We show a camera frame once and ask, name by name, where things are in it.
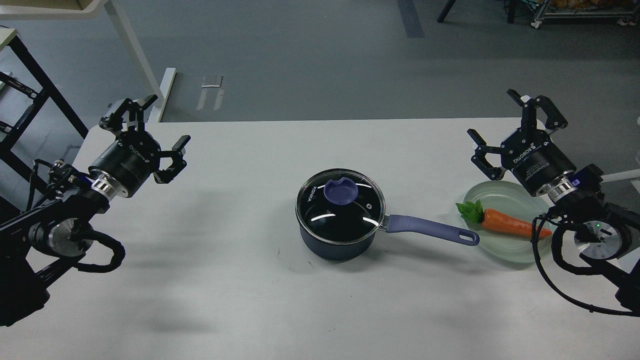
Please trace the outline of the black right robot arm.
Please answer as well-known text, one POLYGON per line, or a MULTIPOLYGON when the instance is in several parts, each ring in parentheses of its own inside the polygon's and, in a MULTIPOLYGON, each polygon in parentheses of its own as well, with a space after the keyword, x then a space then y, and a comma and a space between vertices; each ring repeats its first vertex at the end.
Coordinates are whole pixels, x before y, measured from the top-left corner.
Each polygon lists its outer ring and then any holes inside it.
POLYGON ((639 215, 605 201, 601 191, 603 173, 590 164, 578 170, 553 143, 551 135, 568 126, 567 119, 547 96, 530 97, 514 89, 507 94, 521 107, 519 127, 499 146, 490 146, 475 129, 467 133, 476 148, 471 162, 492 181, 512 173, 532 197, 548 196, 551 207, 526 226, 535 266, 546 284, 572 305, 591 313, 639 316, 639 266, 631 271, 611 264, 630 249, 632 229, 639 215), (555 224, 551 257, 566 272, 578 276, 603 276, 615 285, 615 300, 622 310, 606 309, 576 300, 562 292, 545 271, 538 243, 545 223, 555 224))

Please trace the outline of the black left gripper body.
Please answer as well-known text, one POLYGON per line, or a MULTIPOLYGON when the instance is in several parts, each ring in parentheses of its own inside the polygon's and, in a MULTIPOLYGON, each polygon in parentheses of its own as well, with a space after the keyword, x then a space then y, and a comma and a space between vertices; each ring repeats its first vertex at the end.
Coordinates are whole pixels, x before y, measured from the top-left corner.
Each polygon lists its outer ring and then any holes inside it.
POLYGON ((91 188, 107 199, 132 198, 160 168, 160 144, 146 131, 123 131, 89 166, 91 188))

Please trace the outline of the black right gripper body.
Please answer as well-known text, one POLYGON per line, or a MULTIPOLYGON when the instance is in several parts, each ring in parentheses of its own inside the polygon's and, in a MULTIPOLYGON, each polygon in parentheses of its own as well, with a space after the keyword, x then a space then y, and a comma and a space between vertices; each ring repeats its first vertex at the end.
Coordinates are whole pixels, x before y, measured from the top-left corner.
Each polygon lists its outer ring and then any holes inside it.
POLYGON ((501 143, 501 164, 510 171, 524 189, 533 197, 541 196, 541 190, 553 180, 572 176, 577 168, 553 143, 550 135, 541 129, 525 136, 517 130, 501 143))

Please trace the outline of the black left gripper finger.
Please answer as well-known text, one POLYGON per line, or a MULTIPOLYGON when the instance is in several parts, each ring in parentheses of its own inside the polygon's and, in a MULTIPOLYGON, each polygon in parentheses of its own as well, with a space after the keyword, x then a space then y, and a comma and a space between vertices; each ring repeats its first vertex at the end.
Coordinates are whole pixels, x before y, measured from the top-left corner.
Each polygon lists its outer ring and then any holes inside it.
POLYGON ((169 184, 182 172, 187 166, 185 161, 185 146, 190 141, 190 135, 182 135, 171 147, 170 150, 162 150, 158 153, 159 158, 169 158, 170 165, 153 173, 154 181, 158 184, 169 184))
POLYGON ((99 128, 111 133, 143 133, 146 131, 144 113, 157 100, 157 95, 149 95, 144 99, 117 100, 100 119, 99 128))

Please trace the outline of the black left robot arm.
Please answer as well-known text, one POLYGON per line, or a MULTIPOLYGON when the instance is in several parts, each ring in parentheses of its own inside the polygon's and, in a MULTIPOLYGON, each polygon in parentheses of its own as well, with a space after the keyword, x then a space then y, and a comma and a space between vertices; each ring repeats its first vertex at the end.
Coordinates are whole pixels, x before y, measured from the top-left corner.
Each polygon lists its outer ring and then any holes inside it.
POLYGON ((145 111, 157 95, 124 98, 99 121, 114 134, 110 146, 88 167, 49 163, 50 183, 41 198, 1 224, 0 322, 9 327, 41 310, 48 287, 70 269, 108 273, 121 266, 126 250, 118 240, 94 230, 91 219, 105 214, 116 198, 132 198, 148 178, 170 183, 185 167, 183 135, 169 150, 146 131, 145 111))

